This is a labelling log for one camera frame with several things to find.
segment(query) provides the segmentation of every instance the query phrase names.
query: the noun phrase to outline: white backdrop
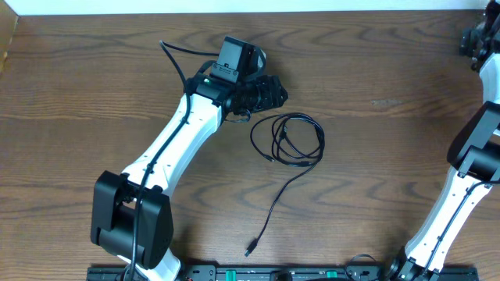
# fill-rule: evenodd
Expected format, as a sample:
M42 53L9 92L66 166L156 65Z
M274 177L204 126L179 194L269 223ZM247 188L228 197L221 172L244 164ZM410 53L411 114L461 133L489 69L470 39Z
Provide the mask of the white backdrop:
M488 0L5 0L20 16L483 9Z

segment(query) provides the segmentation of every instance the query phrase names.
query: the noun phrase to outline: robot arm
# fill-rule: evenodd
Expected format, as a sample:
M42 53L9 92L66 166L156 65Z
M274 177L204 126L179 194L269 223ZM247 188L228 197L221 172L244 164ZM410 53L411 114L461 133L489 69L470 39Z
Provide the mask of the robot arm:
M386 271L386 280L436 281L448 249L478 202L500 183L500 105L486 101L448 151L445 188L419 232Z
M211 73L204 72L212 67ZM173 237L170 197L196 151L215 133L229 113L261 112L281 107L288 98L277 76L263 75L266 56L255 45L226 37L217 62L206 62L187 80L179 107L153 144L120 175L104 171L94 188L91 241L110 254L130 262L134 210L124 203L135 200L152 158L151 173L144 185L139 211L137 268L151 281L176 278L179 260L169 246ZM190 115L177 134L174 130L186 113ZM173 135L161 154L160 148Z
M196 151L210 135L217 131L222 123L221 107L213 105L211 99L202 97L199 94L192 94L191 96L185 94L180 100L176 113L152 145L134 163L122 171L123 174L129 175L129 181L133 183L141 182L146 165L151 157L156 154L184 118L186 98L190 98L192 104L189 119L161 154L145 184L145 187L149 189L159 186L165 195L172 197L180 176Z

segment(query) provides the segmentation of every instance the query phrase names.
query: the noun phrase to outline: black bracket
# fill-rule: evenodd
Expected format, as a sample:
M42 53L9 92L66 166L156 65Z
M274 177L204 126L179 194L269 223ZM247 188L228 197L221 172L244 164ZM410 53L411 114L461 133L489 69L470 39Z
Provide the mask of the black bracket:
M500 105L486 101L460 131L448 150L448 162L479 180L498 180L500 145L490 141L500 125Z
M91 241L110 254L131 258L134 210L124 204L136 196L138 186L127 175L104 171L95 183ZM161 187L145 189L139 213L137 263L153 269L162 260L173 236L170 199Z
M385 269L384 280L388 281L437 281L440 278L438 271L427 271L422 274L423 268L415 263L415 258L407 258L405 248L399 250L392 264Z

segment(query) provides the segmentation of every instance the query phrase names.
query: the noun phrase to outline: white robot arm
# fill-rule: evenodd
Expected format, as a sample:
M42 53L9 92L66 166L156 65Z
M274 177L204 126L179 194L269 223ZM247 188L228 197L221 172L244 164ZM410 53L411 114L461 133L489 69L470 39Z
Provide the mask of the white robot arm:
M165 129L134 163L120 175L105 171L99 177L92 207L91 241L137 264L131 271L138 269L151 281L173 281L179 272L180 261L169 249L173 237L170 197L196 151L228 113L249 117L281 107L288 98L277 76L263 75L266 57L255 45L226 37L217 62L206 62L187 81L165 45L162 48L179 71L187 93ZM210 66L211 73L205 75ZM141 202L135 211L123 204L138 197ZM135 263L131 261L134 239Z
M163 194L172 197L180 176L182 176L189 162L195 156L196 151L210 135L217 131L223 121L221 107L215 106L211 99L202 97L199 94L192 94L191 96L185 94L180 100L176 113L152 145L134 163L122 171L122 174L129 175L128 180L130 182L137 184L141 182L150 158L156 154L184 118L186 98L190 98L192 104L187 125L182 126L179 133L161 154L153 167L151 175L148 177L145 187L151 189L154 186L159 186L162 188ZM129 258L121 255L118 257L130 263ZM151 281L175 280L180 269L180 261L168 249L155 268L143 269L138 266L137 269Z
M490 192L491 184L500 179L498 145L489 141L492 134L500 136L500 106L497 105L500 103L500 54L495 52L495 40L491 39L491 34L500 27L500 5L491 2L489 7L487 16L493 20L466 30L461 45L462 55L474 56L473 69L479 70L483 83L484 105L454 140L448 152L452 166L443 191L418 233L387 271L386 279L437 280L446 254L467 217ZM483 48L478 51L479 42Z

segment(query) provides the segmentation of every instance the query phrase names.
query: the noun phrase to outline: wooden table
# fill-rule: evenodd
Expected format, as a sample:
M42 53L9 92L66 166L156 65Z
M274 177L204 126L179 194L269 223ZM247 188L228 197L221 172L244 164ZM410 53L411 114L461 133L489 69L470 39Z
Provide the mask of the wooden table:
M262 47L290 95L249 124L224 123L172 199L173 252L221 264L335 264L392 257L441 192L454 136L480 107L461 30L478 12L311 12L23 17L0 77L0 279L82 280L119 259L91 244L92 191L142 153L181 84L158 40L218 52L226 34ZM205 58L175 52L187 76ZM326 132L323 161L294 182L249 257L284 182L251 125L304 112ZM297 138L310 128L295 126ZM269 128L257 141L270 146ZM477 207L449 263L500 279L500 191Z

